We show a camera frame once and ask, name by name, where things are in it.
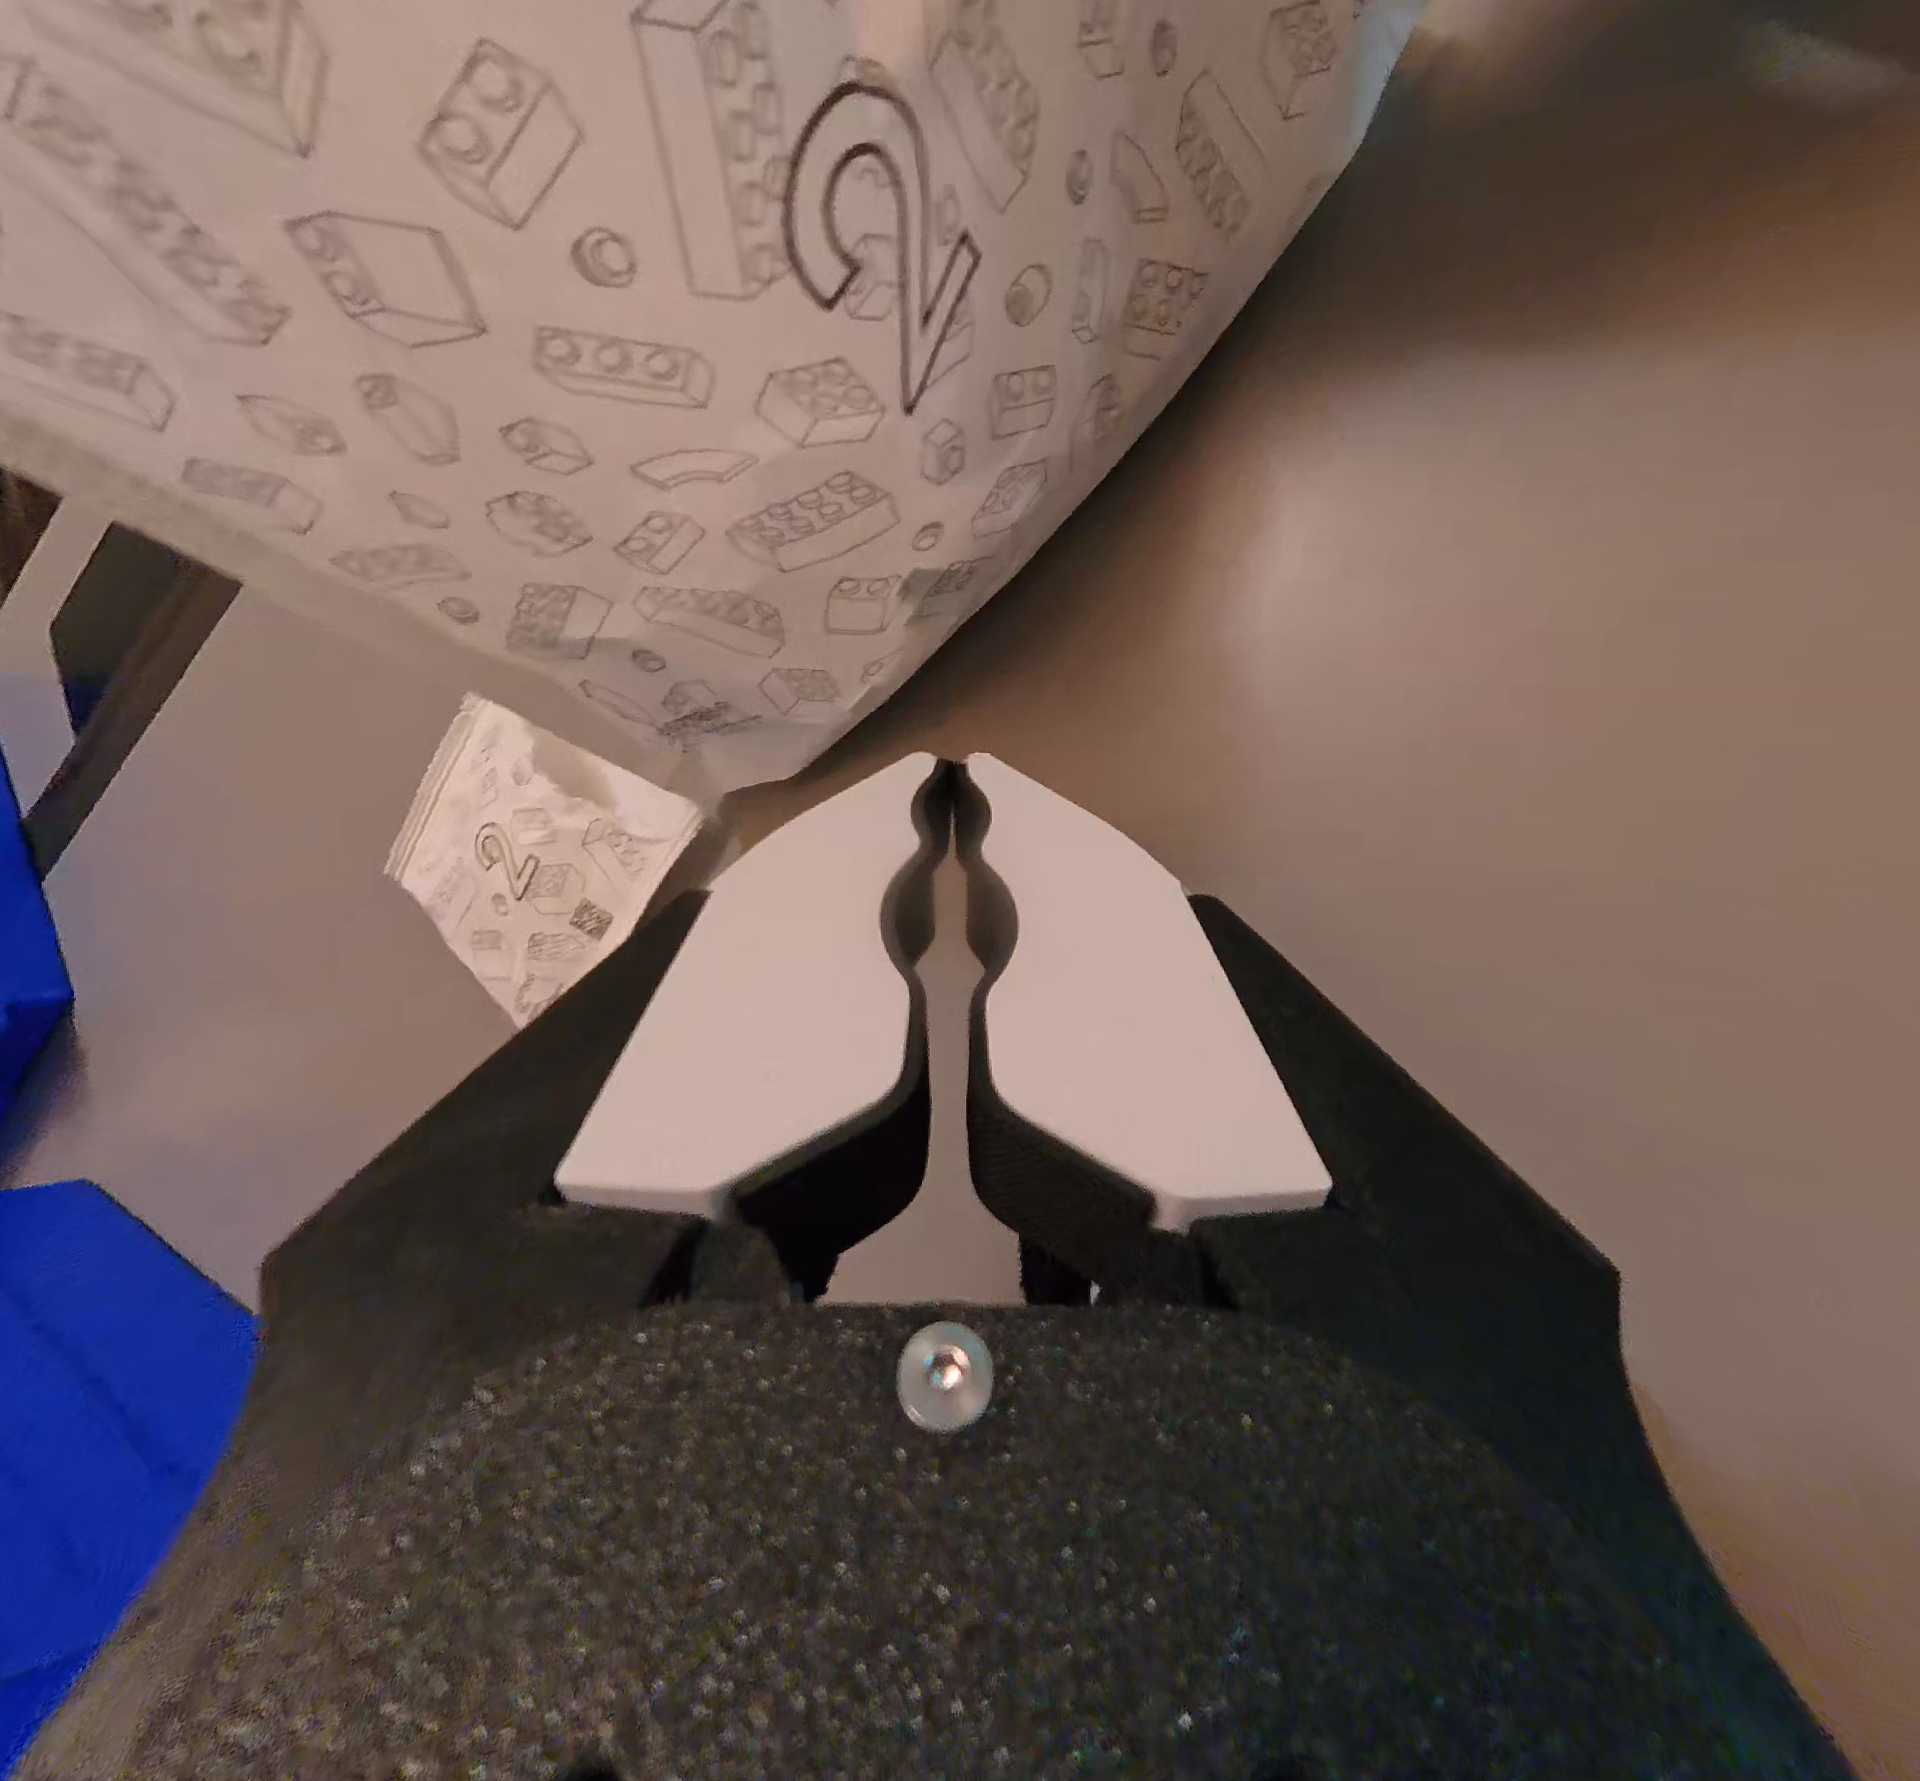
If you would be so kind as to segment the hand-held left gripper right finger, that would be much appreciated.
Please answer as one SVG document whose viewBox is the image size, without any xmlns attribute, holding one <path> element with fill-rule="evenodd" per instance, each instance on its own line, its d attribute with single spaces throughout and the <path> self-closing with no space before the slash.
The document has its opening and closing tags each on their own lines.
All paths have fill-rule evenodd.
<svg viewBox="0 0 1920 1781">
<path fill-rule="evenodd" d="M 959 781 L 974 1192 L 1044 1290 L 1208 1301 L 1199 1225 L 1315 1212 L 1332 1172 L 1187 887 L 992 754 Z"/>
</svg>

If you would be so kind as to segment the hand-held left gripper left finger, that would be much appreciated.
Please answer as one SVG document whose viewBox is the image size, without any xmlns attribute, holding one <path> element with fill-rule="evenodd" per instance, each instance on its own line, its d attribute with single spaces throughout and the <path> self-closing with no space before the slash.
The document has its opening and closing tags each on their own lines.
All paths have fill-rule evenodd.
<svg viewBox="0 0 1920 1781">
<path fill-rule="evenodd" d="M 926 1179 L 949 829 L 949 761 L 905 754 L 715 878 L 556 1169 L 563 1203 L 739 1223 L 821 1299 Z"/>
</svg>

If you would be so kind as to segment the small white printed paper bag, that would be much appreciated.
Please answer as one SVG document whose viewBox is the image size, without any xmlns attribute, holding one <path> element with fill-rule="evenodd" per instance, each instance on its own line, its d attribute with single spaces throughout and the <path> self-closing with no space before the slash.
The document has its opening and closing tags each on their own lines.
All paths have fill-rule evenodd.
<svg viewBox="0 0 1920 1781">
<path fill-rule="evenodd" d="M 637 927 L 701 829 L 683 795 L 463 696 L 385 878 L 522 1029 Z"/>
</svg>

